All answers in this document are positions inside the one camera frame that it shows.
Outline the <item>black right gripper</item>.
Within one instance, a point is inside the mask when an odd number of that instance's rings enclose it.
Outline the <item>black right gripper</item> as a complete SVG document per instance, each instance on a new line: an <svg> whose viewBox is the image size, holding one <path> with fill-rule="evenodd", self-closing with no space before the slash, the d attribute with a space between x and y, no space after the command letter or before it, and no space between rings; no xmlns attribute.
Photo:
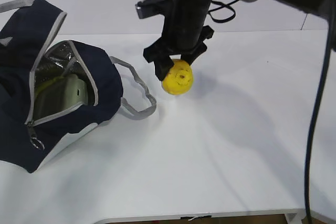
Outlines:
<svg viewBox="0 0 336 224"><path fill-rule="evenodd" d="M148 63L154 61L155 75L159 80L164 80L170 69L174 66L174 61L170 58L172 55L181 55L181 60L192 63L207 50L204 41L213 37L214 30L209 26L202 28L201 34L196 45L192 48L181 49L170 45L168 40L163 37L155 41L151 46L143 51L143 56Z"/></svg>

